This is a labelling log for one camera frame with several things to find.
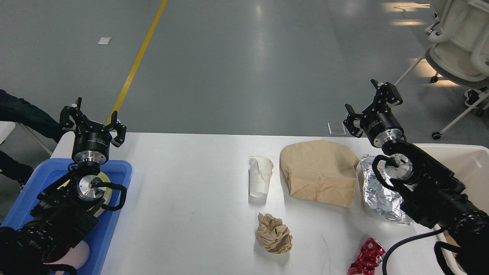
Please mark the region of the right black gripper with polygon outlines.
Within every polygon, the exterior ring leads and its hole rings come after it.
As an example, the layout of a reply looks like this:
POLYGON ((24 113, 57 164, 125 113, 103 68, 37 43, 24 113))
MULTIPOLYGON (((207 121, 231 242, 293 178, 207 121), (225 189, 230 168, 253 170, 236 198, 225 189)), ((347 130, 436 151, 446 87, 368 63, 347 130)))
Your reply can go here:
POLYGON ((376 88, 376 94, 370 111, 376 114, 366 116, 366 110, 356 113, 350 104, 345 104, 348 114, 343 125, 352 136, 361 138, 365 135, 372 146, 381 148, 384 143, 405 136, 405 131, 391 112, 391 106, 401 105, 403 99, 392 83, 381 83, 375 79, 371 79, 371 83, 376 88))

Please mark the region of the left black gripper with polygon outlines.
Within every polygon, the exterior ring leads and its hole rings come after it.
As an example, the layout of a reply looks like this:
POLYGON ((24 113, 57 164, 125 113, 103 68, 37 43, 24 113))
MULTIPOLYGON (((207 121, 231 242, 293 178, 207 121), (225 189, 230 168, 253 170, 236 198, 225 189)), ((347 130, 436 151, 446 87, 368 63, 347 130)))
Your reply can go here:
POLYGON ((117 148, 124 143, 127 127, 118 120, 118 111, 113 111, 109 123, 103 127, 104 133, 92 133, 91 122, 81 111, 81 103, 82 98, 78 97, 75 104, 63 107, 59 124, 63 130, 75 134, 72 150, 75 163, 89 161, 103 165, 109 160, 110 143, 117 148))

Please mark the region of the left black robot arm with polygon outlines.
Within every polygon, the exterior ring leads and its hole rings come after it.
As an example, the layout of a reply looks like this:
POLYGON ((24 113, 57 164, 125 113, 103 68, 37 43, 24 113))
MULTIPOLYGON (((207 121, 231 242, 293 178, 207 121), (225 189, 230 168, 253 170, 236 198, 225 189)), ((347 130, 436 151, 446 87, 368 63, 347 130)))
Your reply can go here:
POLYGON ((63 129, 74 132, 73 162, 68 172, 38 195, 30 211, 32 220, 16 230, 1 227, 1 274, 49 275, 63 271, 77 274, 68 264, 47 264, 58 249, 74 248, 100 222, 100 209, 118 211, 125 205, 127 188, 103 181, 101 166, 108 162, 110 145, 120 147, 127 127, 111 114, 105 125, 89 120, 81 111, 82 98, 60 113, 63 129))

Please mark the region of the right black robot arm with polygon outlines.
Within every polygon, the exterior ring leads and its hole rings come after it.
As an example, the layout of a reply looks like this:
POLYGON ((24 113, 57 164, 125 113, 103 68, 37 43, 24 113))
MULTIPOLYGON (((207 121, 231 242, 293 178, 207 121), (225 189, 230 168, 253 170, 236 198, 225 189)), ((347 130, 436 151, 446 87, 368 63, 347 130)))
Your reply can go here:
POLYGON ((383 151, 372 161, 377 180, 397 192, 403 199, 400 209, 416 223, 439 230, 404 239, 393 245, 384 257, 384 264, 399 246, 434 236, 444 231, 456 245, 437 241, 434 252, 438 265, 446 275, 453 271, 443 255, 446 249, 468 275, 487 275, 489 218, 475 207, 464 194, 465 185, 454 173, 418 146, 406 141, 405 132, 391 111, 392 105, 403 100, 392 83, 371 80, 376 89, 372 103, 361 113, 345 105, 348 115, 343 124, 352 136, 367 136, 370 144, 383 151))

